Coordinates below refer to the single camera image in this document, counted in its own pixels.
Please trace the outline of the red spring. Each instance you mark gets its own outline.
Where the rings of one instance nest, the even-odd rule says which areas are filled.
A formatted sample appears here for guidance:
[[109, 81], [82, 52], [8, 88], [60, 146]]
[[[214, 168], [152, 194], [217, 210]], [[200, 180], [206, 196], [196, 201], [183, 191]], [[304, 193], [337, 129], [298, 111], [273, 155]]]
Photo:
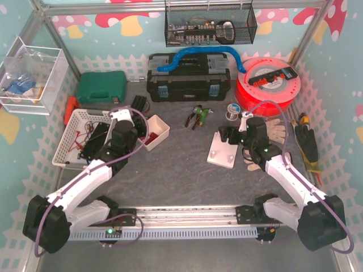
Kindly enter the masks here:
[[145, 142], [145, 145], [149, 145], [152, 141], [156, 140], [158, 138], [158, 135], [155, 133], [151, 133]]

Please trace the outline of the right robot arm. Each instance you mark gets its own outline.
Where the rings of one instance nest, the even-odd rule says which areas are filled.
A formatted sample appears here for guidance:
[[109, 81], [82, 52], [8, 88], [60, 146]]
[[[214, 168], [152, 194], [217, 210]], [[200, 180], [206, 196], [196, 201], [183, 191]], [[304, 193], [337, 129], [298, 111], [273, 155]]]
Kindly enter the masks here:
[[342, 200], [336, 195], [328, 196], [296, 170], [282, 149], [270, 141], [263, 118], [244, 113], [239, 127], [220, 126], [217, 139], [224, 150], [242, 146], [249, 159], [294, 200], [286, 203], [273, 193], [258, 197], [252, 206], [236, 208], [239, 224], [281, 222], [296, 231], [310, 251], [348, 236]]

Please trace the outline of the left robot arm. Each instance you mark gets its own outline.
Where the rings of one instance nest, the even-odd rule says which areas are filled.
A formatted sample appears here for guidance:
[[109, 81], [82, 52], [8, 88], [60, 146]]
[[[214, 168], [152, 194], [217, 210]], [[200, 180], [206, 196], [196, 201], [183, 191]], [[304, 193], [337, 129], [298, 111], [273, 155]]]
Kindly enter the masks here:
[[116, 123], [95, 159], [59, 190], [46, 197], [36, 195], [30, 200], [23, 235], [34, 242], [36, 257], [57, 252], [72, 233], [88, 226], [115, 224], [125, 218], [133, 222], [139, 220], [135, 211], [121, 213], [118, 204], [106, 196], [80, 206], [90, 193], [116, 176], [126, 166], [129, 157], [140, 150], [136, 145], [140, 128], [134, 119], [139, 117], [145, 130], [149, 130], [146, 117], [134, 108], [116, 108], [108, 115]]

